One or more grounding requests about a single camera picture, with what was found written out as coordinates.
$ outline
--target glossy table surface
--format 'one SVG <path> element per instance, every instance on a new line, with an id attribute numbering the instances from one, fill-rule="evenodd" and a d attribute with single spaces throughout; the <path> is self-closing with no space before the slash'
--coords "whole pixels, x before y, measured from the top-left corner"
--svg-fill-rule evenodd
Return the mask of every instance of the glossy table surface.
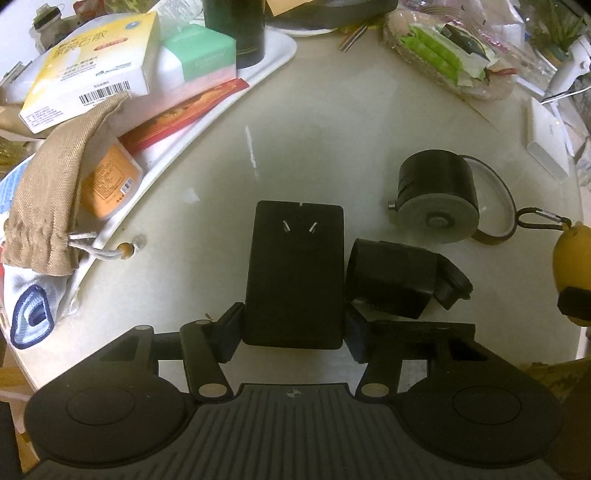
<path id="1" fill-rule="evenodd" d="M 16 355 L 41 387 L 129 328 L 156 332 L 219 318 L 245 297 L 252 224 L 262 199 L 331 203 L 345 211 L 345 255 L 355 238 L 416 244 L 387 204 L 400 164 L 441 148 L 488 163 L 518 207 L 581 218 L 575 175 L 557 183 L 525 147 L 528 95 L 467 103 L 422 77 L 374 31 L 347 53 L 337 34 L 298 39 L 295 58 L 219 118 L 158 179 L 111 240 L 145 237 L 127 261 L 96 262 L 80 309 L 40 344 Z M 495 217 L 480 205 L 483 217 Z M 551 253 L 557 232 L 519 229 L 503 245 L 471 239 L 422 245 L 446 255 L 471 280 L 469 301 L 446 311 L 434 301 L 422 320 L 476 324 L 476 340 L 505 359 L 573 359 L 580 329 L 556 308 Z M 241 344 L 224 366 L 241 382 L 349 382 L 365 366 L 346 347 L 295 351 Z M 183 388 L 180 362 L 161 374 Z"/>

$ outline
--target white wall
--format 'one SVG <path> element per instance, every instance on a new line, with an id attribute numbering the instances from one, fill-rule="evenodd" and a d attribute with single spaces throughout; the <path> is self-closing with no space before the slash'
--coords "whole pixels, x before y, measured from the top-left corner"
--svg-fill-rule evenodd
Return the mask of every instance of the white wall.
<path id="1" fill-rule="evenodd" d="M 72 4 L 56 4 L 51 0 L 12 0 L 12 3 L 0 12 L 0 77 L 18 61 L 26 65 L 39 55 L 35 49 L 35 42 L 29 35 L 29 29 L 33 25 L 35 11 L 44 3 L 58 5 L 62 17 L 74 14 Z"/>

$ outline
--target black carabiner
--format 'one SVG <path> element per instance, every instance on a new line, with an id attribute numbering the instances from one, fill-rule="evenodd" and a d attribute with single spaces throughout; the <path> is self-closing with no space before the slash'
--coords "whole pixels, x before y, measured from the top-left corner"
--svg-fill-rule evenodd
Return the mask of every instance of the black carabiner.
<path id="1" fill-rule="evenodd" d="M 519 218 L 526 213 L 535 213 L 543 218 L 547 218 L 548 220 L 552 220 L 556 222 L 558 225 L 553 225 L 551 223 L 527 223 L 523 222 Z M 570 218 L 561 217 L 560 215 L 556 215 L 555 213 L 548 212 L 547 210 L 542 210 L 538 207 L 526 207 L 522 208 L 517 211 L 517 225 L 522 228 L 531 228 L 534 230 L 562 230 L 563 225 L 568 227 L 572 226 L 573 222 L 570 221 Z"/>

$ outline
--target red packet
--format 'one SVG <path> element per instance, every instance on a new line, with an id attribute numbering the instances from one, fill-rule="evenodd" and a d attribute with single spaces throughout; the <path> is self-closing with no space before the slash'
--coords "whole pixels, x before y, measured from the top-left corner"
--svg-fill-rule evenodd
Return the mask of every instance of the red packet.
<path id="1" fill-rule="evenodd" d="M 120 137 L 119 141 L 134 155 L 192 124 L 233 93 L 248 88 L 242 79 L 233 79 L 179 103 Z"/>

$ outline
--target yellow keychain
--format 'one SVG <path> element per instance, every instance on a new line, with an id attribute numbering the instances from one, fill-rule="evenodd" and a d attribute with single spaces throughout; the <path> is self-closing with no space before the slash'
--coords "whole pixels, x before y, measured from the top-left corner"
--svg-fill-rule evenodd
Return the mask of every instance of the yellow keychain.
<path id="1" fill-rule="evenodd" d="M 534 213 L 552 220 L 550 223 L 526 223 L 520 217 Z M 554 283 L 558 291 L 558 309 L 571 322 L 591 326 L 591 228 L 537 207 L 517 212 L 517 224 L 523 228 L 562 230 L 552 258 Z"/>

